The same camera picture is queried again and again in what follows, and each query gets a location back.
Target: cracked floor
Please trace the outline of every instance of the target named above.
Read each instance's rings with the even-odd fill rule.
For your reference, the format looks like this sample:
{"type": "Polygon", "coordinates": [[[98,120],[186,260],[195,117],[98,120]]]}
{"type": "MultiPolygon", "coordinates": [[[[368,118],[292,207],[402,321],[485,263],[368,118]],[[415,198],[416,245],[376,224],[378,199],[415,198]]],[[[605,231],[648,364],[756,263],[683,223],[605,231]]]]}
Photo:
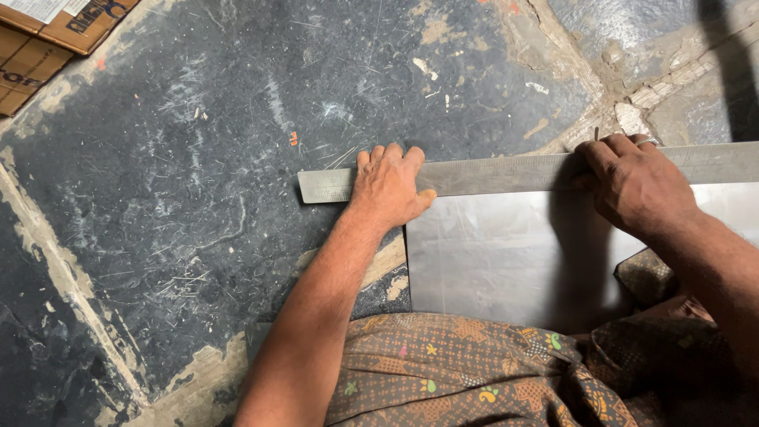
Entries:
{"type": "MultiPolygon", "coordinates": [[[[0,425],[229,425],[336,220],[300,170],[755,141],[755,0],[142,0],[0,122],[0,425]]],[[[354,318],[411,308],[403,235],[354,318]]]]}

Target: forearm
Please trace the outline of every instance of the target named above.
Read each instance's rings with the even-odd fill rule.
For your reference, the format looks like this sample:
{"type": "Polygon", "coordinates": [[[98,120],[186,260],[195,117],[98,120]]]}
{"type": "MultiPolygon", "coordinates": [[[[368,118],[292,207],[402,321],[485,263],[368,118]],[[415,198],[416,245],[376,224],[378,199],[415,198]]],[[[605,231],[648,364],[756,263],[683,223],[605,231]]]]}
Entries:
{"type": "Polygon", "coordinates": [[[703,212],[645,240],[759,374],[759,249],[703,212]]]}
{"type": "Polygon", "coordinates": [[[358,287],[383,234],[350,208],[338,220],[254,360],[236,426],[323,423],[358,287]],[[284,405],[292,410],[283,414],[284,405]]]}

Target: orange paint mark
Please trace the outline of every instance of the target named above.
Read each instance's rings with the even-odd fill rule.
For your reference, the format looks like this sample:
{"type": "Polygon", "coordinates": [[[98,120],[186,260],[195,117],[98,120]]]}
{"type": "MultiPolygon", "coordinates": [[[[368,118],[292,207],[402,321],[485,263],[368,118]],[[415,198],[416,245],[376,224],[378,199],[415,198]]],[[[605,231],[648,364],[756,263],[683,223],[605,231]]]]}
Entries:
{"type": "Polygon", "coordinates": [[[97,69],[99,69],[100,71],[103,71],[106,69],[106,56],[107,55],[103,55],[102,58],[97,62],[97,64],[95,64],[97,69]]]}

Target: person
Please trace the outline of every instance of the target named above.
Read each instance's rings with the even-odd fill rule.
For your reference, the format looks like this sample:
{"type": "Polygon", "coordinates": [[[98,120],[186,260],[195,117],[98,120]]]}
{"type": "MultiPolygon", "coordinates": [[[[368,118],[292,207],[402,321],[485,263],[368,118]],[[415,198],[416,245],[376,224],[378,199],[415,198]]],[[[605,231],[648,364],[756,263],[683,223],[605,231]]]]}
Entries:
{"type": "Polygon", "coordinates": [[[422,150],[377,146],[357,155],[351,201],[250,367],[235,426],[755,424],[759,250],[701,211],[646,138],[579,145],[593,173],[575,184],[716,323],[636,315],[576,340],[452,315],[349,322],[382,237],[436,197],[415,188],[422,150]]]}

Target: finger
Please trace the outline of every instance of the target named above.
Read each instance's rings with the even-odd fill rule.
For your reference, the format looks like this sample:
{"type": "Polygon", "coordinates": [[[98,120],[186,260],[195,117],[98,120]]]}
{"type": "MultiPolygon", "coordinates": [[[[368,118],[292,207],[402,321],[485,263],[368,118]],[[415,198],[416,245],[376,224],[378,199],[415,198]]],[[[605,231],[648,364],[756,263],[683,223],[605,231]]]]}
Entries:
{"type": "Polygon", "coordinates": [[[595,192],[601,186],[601,181],[592,173],[584,173],[572,180],[572,187],[578,190],[595,192]]]}
{"type": "Polygon", "coordinates": [[[369,153],[366,151],[359,151],[358,155],[356,156],[356,167],[358,170],[364,170],[364,168],[369,163],[369,153]]]}
{"type": "Polygon", "coordinates": [[[419,172],[419,168],[421,168],[422,163],[424,163],[424,152],[419,147],[411,147],[403,158],[407,163],[414,167],[414,173],[416,173],[419,172]]]}
{"type": "Polygon", "coordinates": [[[633,144],[632,141],[627,138],[627,135],[624,134],[611,134],[605,138],[601,138],[601,141],[605,142],[606,145],[612,149],[614,154],[619,157],[626,154],[634,154],[638,151],[635,144],[633,144]]]}
{"type": "Polygon", "coordinates": [[[417,209],[418,214],[421,214],[425,210],[427,210],[430,206],[432,206],[432,201],[437,198],[437,193],[435,190],[424,190],[419,191],[417,193],[417,209]]]}
{"type": "Polygon", "coordinates": [[[654,144],[651,141],[644,142],[641,144],[641,141],[646,141],[648,138],[650,138],[648,135],[644,134],[634,134],[630,138],[630,141],[632,141],[633,144],[638,146],[638,149],[640,151],[644,151],[646,153],[650,153],[652,151],[658,151],[656,144],[654,144]]]}
{"type": "Polygon", "coordinates": [[[382,159],[383,154],[385,153],[385,147],[381,145],[375,145],[374,148],[372,148],[372,154],[369,155],[369,161],[371,163],[377,163],[382,159]]]}
{"type": "Polygon", "coordinates": [[[606,169],[618,159],[612,149],[601,141],[585,141],[578,145],[576,150],[585,155],[599,178],[606,176],[606,169]]]}
{"type": "Polygon", "coordinates": [[[383,154],[383,157],[398,157],[399,159],[403,157],[403,149],[400,145],[396,144],[395,142],[388,145],[385,149],[385,154],[383,154]]]}

